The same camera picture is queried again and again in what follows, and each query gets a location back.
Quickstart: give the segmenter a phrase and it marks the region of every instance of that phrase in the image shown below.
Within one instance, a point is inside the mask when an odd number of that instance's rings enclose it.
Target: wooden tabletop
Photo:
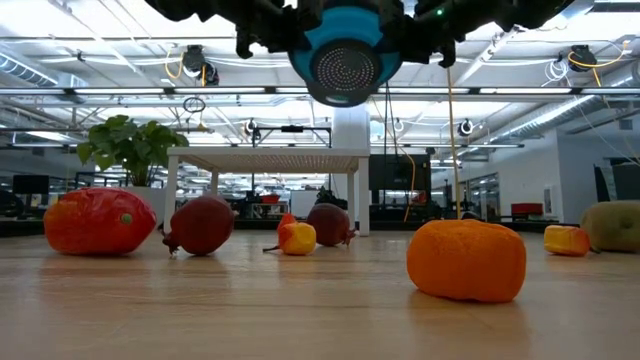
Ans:
[[[236,231],[215,256],[170,259],[154,235],[128,258],[66,257],[0,239],[0,359],[636,359],[640,256],[548,256],[528,235],[517,301],[415,290],[410,233],[310,257],[263,254]]]

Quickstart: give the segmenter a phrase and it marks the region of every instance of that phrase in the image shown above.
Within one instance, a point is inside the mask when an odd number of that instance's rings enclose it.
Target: ceiling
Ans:
[[[143,0],[73,0],[67,1],[67,5],[72,9],[74,18],[48,0],[0,2],[0,53],[4,49],[18,54],[44,73],[73,74],[91,87],[197,86],[194,79],[184,74],[173,79],[167,74],[165,63],[168,62],[172,73],[177,73],[180,53],[187,45],[201,44],[205,46],[207,59],[219,71],[221,86],[303,85],[289,66],[285,54],[268,54],[254,45],[251,48],[255,54],[253,58],[239,59],[234,52],[234,26],[224,19],[213,18],[201,23],[194,16],[175,23],[152,10]],[[559,53],[566,55],[571,45],[587,44],[600,62],[607,62],[619,57],[623,41],[628,40],[622,59],[600,70],[605,75],[638,58],[638,23],[638,13],[588,13],[569,21],[554,19],[538,30],[506,35],[497,25],[487,24],[469,34],[467,41],[457,44],[458,62],[451,68],[452,78],[456,86],[564,86],[564,77],[559,76],[559,81],[549,80],[550,63],[557,59]],[[500,36],[508,37],[504,44],[477,62],[477,58]],[[593,84],[594,81],[590,72],[569,71],[566,76],[574,85]],[[30,86],[5,74],[0,74],[0,83],[4,86]],[[390,86],[442,87],[446,84],[445,70],[437,65],[419,64],[404,64],[389,82]],[[123,99],[137,101],[134,97]],[[38,102],[42,101],[37,98],[19,100],[23,104],[31,104],[30,108],[39,108]],[[262,125],[329,126],[333,117],[330,107],[311,102],[304,96],[286,99],[277,106],[271,103],[274,98],[268,95],[243,96],[240,105],[251,103],[251,106],[237,106],[228,96],[210,97],[209,100],[221,105],[210,106],[202,113],[202,118],[197,116],[195,122],[192,119],[191,125],[202,121],[219,135],[212,140],[214,135],[211,134],[190,134],[198,141],[206,142],[203,138],[212,142],[237,140],[238,132],[250,118]],[[442,139],[443,132],[444,138],[448,134],[448,103],[398,96],[392,98],[391,104],[394,117],[405,125],[400,134],[402,139],[445,141]],[[384,111],[382,102],[376,105]],[[541,105],[543,102],[535,99],[456,101],[453,114],[456,122],[471,119],[482,124],[482,131],[489,134]],[[373,103],[367,107],[374,121],[384,118]],[[85,117],[95,109],[86,106],[76,111],[78,116]],[[40,110],[62,121],[56,126],[64,122],[70,124],[70,108],[43,107]],[[160,120],[165,124],[178,125],[175,114],[167,105],[102,108],[89,116],[85,125],[121,113],[140,122]],[[12,125],[8,117],[2,119],[5,126]],[[312,134],[274,136],[282,142],[311,142],[314,138]]]

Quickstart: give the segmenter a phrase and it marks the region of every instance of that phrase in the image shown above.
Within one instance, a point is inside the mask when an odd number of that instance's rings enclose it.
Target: red object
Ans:
[[[280,200],[280,195],[271,194],[271,195],[261,195],[260,199],[263,204],[277,204],[278,200]]]
[[[172,254],[182,247],[198,256],[218,249],[231,236],[234,214],[220,196],[203,195],[190,200],[171,217],[171,233],[163,243]]]
[[[520,203],[511,204],[511,216],[513,215],[542,215],[542,204]]]
[[[156,216],[137,195],[114,188],[66,194],[44,215],[49,245],[70,255],[122,255],[142,244]]]
[[[317,204],[307,216],[307,224],[316,230],[316,242],[324,246],[346,244],[355,236],[349,229],[347,213],[333,204]]]

